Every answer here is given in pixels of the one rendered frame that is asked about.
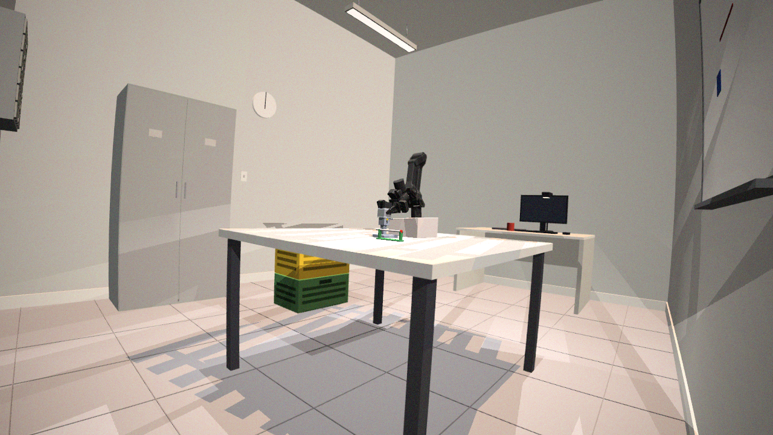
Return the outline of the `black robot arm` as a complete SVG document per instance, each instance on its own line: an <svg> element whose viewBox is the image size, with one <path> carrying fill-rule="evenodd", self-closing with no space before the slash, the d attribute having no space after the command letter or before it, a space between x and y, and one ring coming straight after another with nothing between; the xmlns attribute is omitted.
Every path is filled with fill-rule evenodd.
<svg viewBox="0 0 773 435"><path fill-rule="evenodd" d="M408 201L408 207L411 208L411 217L409 218L422 217L422 207L425 207L425 202L423 202L420 192L420 184L422 183L422 168L426 163L427 154L424 152L413 154L408 160L406 184L404 184L403 178L398 179L398 181L394 181L395 189L390 189L387 193L391 200L399 201L403 197L404 200Z"/></svg>

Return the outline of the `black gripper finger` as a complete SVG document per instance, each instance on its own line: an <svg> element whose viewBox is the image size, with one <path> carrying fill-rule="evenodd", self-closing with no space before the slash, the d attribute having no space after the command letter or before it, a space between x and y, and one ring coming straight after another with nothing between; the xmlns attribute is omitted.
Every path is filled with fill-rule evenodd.
<svg viewBox="0 0 773 435"><path fill-rule="evenodd" d="M390 209L387 210L387 212L386 212L386 214L399 214L399 213L401 213L401 211L400 211L400 207L399 207L399 203L398 202L394 202L394 205L392 207L390 207Z"/></svg>

